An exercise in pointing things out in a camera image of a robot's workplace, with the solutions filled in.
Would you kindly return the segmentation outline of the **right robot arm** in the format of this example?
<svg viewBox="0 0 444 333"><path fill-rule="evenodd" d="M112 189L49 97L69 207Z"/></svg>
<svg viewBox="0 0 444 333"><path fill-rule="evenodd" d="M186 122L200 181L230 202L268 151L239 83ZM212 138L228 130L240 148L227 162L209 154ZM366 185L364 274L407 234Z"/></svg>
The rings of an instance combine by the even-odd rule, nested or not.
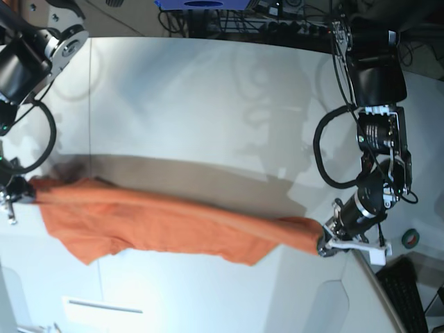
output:
<svg viewBox="0 0 444 333"><path fill-rule="evenodd" d="M89 37L85 15L75 1L28 1L30 13L18 11L18 1L1 2L1 29L13 36L1 46L1 135L21 120L20 106L43 111L49 123L49 142L32 165L1 158L1 203L30 202L35 190L24 176L39 168L56 143L56 122L38 94L46 94L54 80Z"/></svg>

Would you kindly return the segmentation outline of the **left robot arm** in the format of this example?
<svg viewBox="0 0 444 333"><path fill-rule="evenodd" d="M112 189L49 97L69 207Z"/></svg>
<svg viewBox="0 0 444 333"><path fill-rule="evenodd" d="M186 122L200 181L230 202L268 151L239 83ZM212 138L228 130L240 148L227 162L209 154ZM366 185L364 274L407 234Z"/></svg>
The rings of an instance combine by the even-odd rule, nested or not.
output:
<svg viewBox="0 0 444 333"><path fill-rule="evenodd" d="M398 202L415 205L412 161L407 143L407 96L398 56L399 35L388 27L361 17L335 12L328 16L334 73L344 105L328 112L318 123L313 149L321 178L335 189L353 189L347 200L336 199L333 215L323 225L317 251L331 257L349 250L365 251L373 264L384 265L391 245L383 235L376 244L365 233L381 226ZM361 151L361 171L346 182L334 180L321 155L321 136L337 117L353 118Z"/></svg>

